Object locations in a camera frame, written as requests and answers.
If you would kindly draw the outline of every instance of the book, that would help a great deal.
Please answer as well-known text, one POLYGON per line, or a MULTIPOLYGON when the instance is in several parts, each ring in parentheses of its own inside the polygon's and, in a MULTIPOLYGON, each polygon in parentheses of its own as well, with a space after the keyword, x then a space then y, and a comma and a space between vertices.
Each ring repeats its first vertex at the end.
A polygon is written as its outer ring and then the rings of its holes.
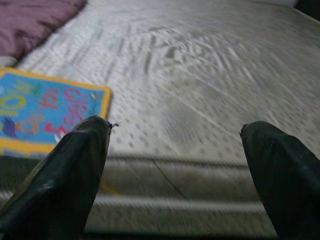
POLYGON ((42 157, 91 115, 107 118, 112 90, 0 68, 0 154, 42 157))

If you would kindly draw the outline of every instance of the white mattress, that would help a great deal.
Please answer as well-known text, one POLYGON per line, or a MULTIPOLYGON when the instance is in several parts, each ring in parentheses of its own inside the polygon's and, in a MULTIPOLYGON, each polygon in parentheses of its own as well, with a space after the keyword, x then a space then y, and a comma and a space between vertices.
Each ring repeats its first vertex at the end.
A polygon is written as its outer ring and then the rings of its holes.
POLYGON ((239 131, 265 120, 320 156, 319 39, 318 22, 284 6, 89 0, 17 67, 113 90, 108 120, 120 127, 88 229, 274 236, 239 131), (190 164, 212 171, 194 174, 190 164), (222 194, 208 197, 208 186, 222 194), (223 195, 244 186, 250 194, 223 195))

